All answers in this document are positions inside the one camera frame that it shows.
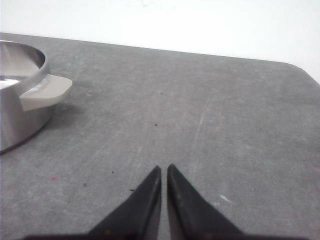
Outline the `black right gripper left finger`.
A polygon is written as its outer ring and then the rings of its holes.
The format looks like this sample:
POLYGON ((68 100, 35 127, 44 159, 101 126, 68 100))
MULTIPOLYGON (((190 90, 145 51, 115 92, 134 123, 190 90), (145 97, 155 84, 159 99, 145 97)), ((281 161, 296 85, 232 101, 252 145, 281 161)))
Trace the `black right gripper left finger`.
POLYGON ((161 213, 162 175, 156 166, 133 193, 88 232, 101 240, 156 240, 161 213))

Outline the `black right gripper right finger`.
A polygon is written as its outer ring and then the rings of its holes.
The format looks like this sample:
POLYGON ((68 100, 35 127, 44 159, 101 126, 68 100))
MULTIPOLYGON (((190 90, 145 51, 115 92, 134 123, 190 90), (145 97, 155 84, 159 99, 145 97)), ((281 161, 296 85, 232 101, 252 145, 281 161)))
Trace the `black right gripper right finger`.
POLYGON ((174 164, 167 169, 167 189, 186 240, 230 240, 245 236, 201 196, 174 164))

